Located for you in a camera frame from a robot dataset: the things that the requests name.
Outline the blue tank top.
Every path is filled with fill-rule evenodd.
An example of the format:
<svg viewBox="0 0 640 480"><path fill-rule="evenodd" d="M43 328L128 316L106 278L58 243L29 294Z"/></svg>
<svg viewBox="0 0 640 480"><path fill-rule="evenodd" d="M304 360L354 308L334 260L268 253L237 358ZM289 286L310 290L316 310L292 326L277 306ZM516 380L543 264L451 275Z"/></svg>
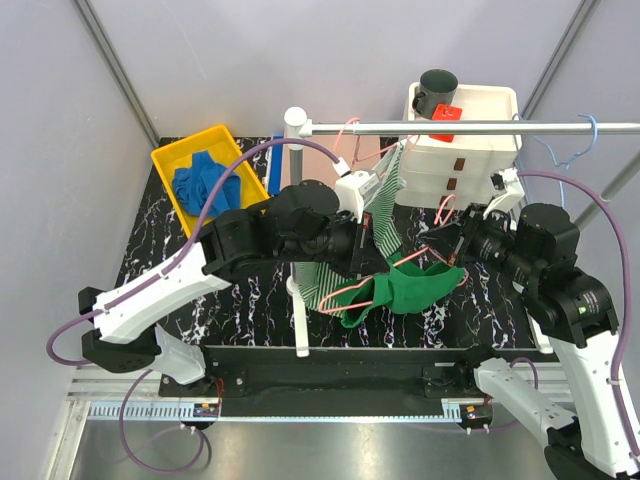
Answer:
<svg viewBox="0 0 640 480"><path fill-rule="evenodd" d="M174 196L188 215L201 214L210 193L226 167L215 162L207 151L192 155L190 167L177 168L172 180ZM212 202L208 218L216 218L223 212L241 207L241 179L232 173L222 184Z"/></svg>

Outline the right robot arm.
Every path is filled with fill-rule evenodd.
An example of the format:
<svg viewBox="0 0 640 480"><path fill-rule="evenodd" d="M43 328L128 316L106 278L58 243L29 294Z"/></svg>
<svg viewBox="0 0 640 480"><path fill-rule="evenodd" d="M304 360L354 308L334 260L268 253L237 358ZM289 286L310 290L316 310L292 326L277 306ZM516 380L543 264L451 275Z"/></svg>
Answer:
<svg viewBox="0 0 640 480"><path fill-rule="evenodd" d="M576 265L578 227L564 209L544 203L526 206L514 229L482 204L469 205L458 225L449 263L482 262L521 286L522 303L548 337L575 409L557 405L485 345L463 351L427 386L502 404L539 442L558 479L638 478L631 443L639 422L621 419L616 400L628 394L611 372L619 322L607 288Z"/></svg>

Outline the green white striped tank top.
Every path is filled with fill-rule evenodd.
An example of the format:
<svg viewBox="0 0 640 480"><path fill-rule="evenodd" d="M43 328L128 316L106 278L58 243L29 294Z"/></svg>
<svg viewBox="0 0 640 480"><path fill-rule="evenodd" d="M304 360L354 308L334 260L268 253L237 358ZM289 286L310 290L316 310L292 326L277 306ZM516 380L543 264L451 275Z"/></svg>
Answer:
<svg viewBox="0 0 640 480"><path fill-rule="evenodd" d="M402 244L401 237L392 221L396 192L398 190L399 166L405 150L405 141L392 147L374 167L382 174L381 186L364 202L364 211L372 215L373 240L376 248L387 259ZM349 279L344 274L332 271L320 263L296 263L296 282L305 307L319 312L324 297L342 288Z"/></svg>

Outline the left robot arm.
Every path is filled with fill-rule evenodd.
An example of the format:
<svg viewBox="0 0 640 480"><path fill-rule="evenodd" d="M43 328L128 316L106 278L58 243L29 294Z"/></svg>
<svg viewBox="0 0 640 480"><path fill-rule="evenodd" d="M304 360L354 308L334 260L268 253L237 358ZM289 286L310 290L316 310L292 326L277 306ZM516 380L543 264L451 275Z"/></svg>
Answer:
<svg viewBox="0 0 640 480"><path fill-rule="evenodd" d="M340 206L333 189L306 180L246 209L222 213L186 251L97 294L82 355L111 373L151 369L193 395L206 395L216 372L202 349L168 334L159 320L201 296L290 262L318 263L347 279L389 270L375 246L372 219L358 219Z"/></svg>

